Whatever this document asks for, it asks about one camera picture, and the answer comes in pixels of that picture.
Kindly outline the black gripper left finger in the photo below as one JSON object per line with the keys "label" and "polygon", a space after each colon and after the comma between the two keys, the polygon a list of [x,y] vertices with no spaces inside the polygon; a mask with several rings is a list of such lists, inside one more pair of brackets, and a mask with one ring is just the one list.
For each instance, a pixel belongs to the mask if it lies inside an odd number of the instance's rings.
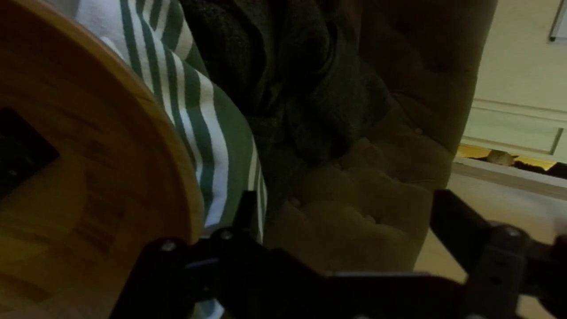
{"label": "black gripper left finger", "polygon": [[235,220],[193,245],[159,238],[143,247],[110,319],[189,319],[218,302],[235,319],[322,319],[322,277],[251,236],[253,192]]}

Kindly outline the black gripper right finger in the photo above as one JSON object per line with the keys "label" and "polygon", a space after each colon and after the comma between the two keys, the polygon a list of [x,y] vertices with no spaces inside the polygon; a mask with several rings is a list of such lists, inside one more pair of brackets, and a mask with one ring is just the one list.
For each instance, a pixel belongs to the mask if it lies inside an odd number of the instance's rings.
{"label": "black gripper right finger", "polygon": [[487,222],[450,190],[434,194],[430,229],[468,279],[461,319],[519,319],[521,296],[567,319],[567,236],[551,245],[503,222]]}

